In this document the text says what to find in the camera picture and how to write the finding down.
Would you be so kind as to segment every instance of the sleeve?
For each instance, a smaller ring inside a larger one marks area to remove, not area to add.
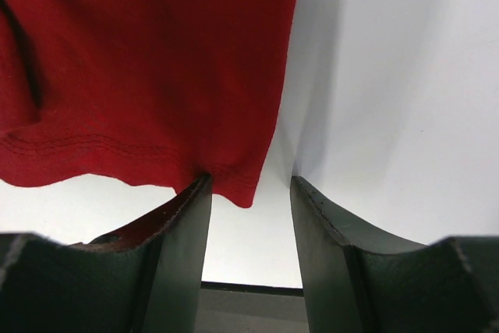
[[[21,49],[12,24],[0,7],[0,136],[38,120]]]

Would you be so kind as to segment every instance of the gray floor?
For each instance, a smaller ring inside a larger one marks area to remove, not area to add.
[[[309,333],[299,296],[201,289],[196,333]]]

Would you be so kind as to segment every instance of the white surface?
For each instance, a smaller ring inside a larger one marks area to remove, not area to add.
[[[498,40],[497,0],[298,0],[255,204],[214,198],[203,279],[300,287],[293,169],[415,241],[499,234]],[[0,183],[0,231],[88,241],[172,196],[92,175]]]

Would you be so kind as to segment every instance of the red shirt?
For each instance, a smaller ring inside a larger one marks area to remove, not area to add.
[[[295,0],[1,0],[0,179],[94,173],[253,200]]]

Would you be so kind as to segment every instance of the red garment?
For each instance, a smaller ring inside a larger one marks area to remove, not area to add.
[[[2,0],[0,179],[94,173],[241,207],[274,132],[295,0]]]

